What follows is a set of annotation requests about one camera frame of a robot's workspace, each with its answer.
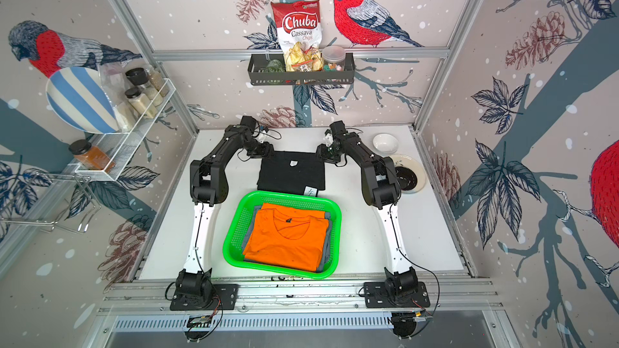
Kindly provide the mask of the clear plastic bag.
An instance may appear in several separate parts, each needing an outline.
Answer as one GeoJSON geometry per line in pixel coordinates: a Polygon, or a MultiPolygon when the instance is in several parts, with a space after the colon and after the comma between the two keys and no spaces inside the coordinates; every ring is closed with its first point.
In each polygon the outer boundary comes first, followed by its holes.
{"type": "Polygon", "coordinates": [[[98,72],[102,88],[109,98],[119,131],[131,131],[136,122],[136,111],[124,95],[132,86],[124,74],[124,67],[119,62],[101,64],[98,72]]]}

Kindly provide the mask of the black lid spice jar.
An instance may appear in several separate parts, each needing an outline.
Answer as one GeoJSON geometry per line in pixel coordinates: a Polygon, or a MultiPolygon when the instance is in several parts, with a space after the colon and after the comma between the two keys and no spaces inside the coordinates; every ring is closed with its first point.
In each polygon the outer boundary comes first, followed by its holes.
{"type": "Polygon", "coordinates": [[[159,90],[150,82],[148,72],[144,68],[134,68],[125,72],[127,79],[134,87],[139,89],[153,104],[159,106],[163,103],[159,90]]]}

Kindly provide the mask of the black t-shirt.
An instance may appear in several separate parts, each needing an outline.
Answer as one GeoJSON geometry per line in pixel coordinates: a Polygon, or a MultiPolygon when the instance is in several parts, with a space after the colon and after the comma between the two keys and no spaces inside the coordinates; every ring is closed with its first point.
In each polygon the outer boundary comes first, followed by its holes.
{"type": "Polygon", "coordinates": [[[314,153],[274,151],[261,161],[257,189],[315,198],[326,189],[325,164],[314,153]]]}

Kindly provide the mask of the white plate with dark centre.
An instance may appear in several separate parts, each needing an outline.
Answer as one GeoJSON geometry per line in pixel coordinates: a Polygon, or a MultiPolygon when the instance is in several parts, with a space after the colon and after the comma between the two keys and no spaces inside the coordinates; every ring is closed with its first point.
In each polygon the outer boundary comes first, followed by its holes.
{"type": "Polygon", "coordinates": [[[422,164],[409,156],[401,154],[391,155],[391,159],[393,160],[396,176],[403,193],[420,192],[427,182],[427,174],[422,164]]]}

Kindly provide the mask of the green item in shelf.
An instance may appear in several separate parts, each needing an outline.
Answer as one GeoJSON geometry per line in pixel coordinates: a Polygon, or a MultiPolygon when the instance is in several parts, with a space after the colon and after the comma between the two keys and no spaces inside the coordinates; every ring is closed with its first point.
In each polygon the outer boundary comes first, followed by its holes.
{"type": "Polygon", "coordinates": [[[279,73],[279,72],[280,73],[285,73],[286,72],[286,67],[285,67],[285,64],[284,64],[283,61],[278,60],[278,59],[273,59],[273,60],[270,60],[266,64],[266,66],[264,68],[264,72],[265,73],[267,73],[267,72],[269,72],[269,73],[273,73],[273,72],[274,73],[275,72],[276,73],[279,73]]]}

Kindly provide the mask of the green plastic basket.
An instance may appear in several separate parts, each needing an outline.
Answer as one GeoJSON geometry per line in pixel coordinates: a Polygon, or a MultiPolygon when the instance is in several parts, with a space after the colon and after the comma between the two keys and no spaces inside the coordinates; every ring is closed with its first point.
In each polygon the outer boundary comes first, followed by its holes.
{"type": "Polygon", "coordinates": [[[223,256],[235,267],[322,280],[338,267],[341,225],[331,200],[256,191],[240,201],[223,256]]]}

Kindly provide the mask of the blue striped plate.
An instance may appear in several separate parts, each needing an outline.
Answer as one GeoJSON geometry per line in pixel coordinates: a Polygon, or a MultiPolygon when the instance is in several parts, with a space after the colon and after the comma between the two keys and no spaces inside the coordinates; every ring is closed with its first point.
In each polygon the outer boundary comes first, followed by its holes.
{"type": "Polygon", "coordinates": [[[94,69],[70,67],[55,72],[48,79],[46,97],[56,115],[77,130],[91,134],[119,131],[111,101],[94,69]]]}

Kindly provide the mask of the orange spice jar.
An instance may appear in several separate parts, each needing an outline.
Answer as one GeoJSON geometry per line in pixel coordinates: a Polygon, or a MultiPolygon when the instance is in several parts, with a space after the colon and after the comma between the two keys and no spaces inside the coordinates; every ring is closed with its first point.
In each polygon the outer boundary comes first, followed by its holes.
{"type": "Polygon", "coordinates": [[[86,169],[109,172],[115,162],[102,149],[89,140],[77,140],[69,145],[69,151],[86,169]]]}

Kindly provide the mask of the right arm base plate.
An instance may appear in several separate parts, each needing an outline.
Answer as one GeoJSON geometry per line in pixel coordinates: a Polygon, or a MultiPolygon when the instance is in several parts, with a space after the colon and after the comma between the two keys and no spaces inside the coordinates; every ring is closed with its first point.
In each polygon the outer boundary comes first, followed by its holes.
{"type": "Polygon", "coordinates": [[[430,307],[427,287],[423,282],[419,282],[416,288],[399,294],[390,294],[384,282],[365,282],[360,293],[365,306],[369,309],[430,307]]]}

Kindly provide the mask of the clear lidded candy jar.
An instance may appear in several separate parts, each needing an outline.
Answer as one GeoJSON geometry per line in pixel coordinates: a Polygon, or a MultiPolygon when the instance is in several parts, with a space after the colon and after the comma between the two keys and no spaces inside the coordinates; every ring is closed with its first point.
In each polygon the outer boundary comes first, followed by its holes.
{"type": "Polygon", "coordinates": [[[325,71],[343,71],[346,62],[346,50],[340,46],[327,46],[322,50],[323,69],[325,71]]]}

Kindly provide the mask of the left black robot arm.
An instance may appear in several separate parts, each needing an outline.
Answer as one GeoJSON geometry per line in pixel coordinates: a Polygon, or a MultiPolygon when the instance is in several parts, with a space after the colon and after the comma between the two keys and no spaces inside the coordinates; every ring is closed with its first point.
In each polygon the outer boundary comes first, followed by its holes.
{"type": "Polygon", "coordinates": [[[243,116],[239,123],[228,126],[208,155],[190,163],[193,228],[184,267],[175,281],[174,309],[204,309],[214,302],[212,267],[205,261],[207,239],[212,235],[215,209],[229,193],[226,167],[241,150],[251,159],[264,159],[274,153],[272,144],[260,137],[258,121],[250,116],[243,116]]]}

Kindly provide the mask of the black wall shelf basket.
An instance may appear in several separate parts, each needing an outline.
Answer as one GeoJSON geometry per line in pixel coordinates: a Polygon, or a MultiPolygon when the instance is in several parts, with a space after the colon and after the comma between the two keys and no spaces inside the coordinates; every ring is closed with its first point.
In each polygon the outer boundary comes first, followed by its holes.
{"type": "Polygon", "coordinates": [[[253,85],[351,85],[356,72],[352,53],[346,55],[343,71],[268,72],[268,64],[266,55],[251,55],[248,76],[253,85]]]}

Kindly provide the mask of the small white bowl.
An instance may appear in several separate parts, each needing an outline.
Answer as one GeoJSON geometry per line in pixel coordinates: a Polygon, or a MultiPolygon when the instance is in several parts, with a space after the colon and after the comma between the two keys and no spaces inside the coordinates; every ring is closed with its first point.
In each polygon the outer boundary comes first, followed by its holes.
{"type": "Polygon", "coordinates": [[[395,154],[399,149],[398,139],[387,133],[380,133],[373,137],[372,145],[381,153],[391,155],[395,154]]]}

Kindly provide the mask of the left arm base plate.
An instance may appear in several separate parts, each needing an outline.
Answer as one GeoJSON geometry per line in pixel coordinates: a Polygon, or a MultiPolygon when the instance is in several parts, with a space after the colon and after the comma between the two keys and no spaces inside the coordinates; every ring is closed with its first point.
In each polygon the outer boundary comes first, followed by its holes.
{"type": "Polygon", "coordinates": [[[215,310],[216,307],[223,310],[233,310],[238,297],[240,286],[237,284],[212,285],[206,284],[204,293],[193,295],[185,294],[181,289],[175,288],[170,300],[171,311],[202,311],[215,310]]]}

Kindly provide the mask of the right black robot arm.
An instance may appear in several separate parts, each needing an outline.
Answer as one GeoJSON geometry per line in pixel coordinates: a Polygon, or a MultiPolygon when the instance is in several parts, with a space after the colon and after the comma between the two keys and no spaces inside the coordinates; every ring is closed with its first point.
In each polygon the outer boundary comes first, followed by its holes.
{"type": "Polygon", "coordinates": [[[317,147],[318,158],[328,164],[353,160],[360,168],[361,191],[365,203],[377,209],[388,248],[388,266],[382,296],[396,307],[411,306],[419,289],[417,272],[409,261],[398,218],[401,185],[394,162],[368,148],[344,122],[330,124],[325,143],[317,147]]]}

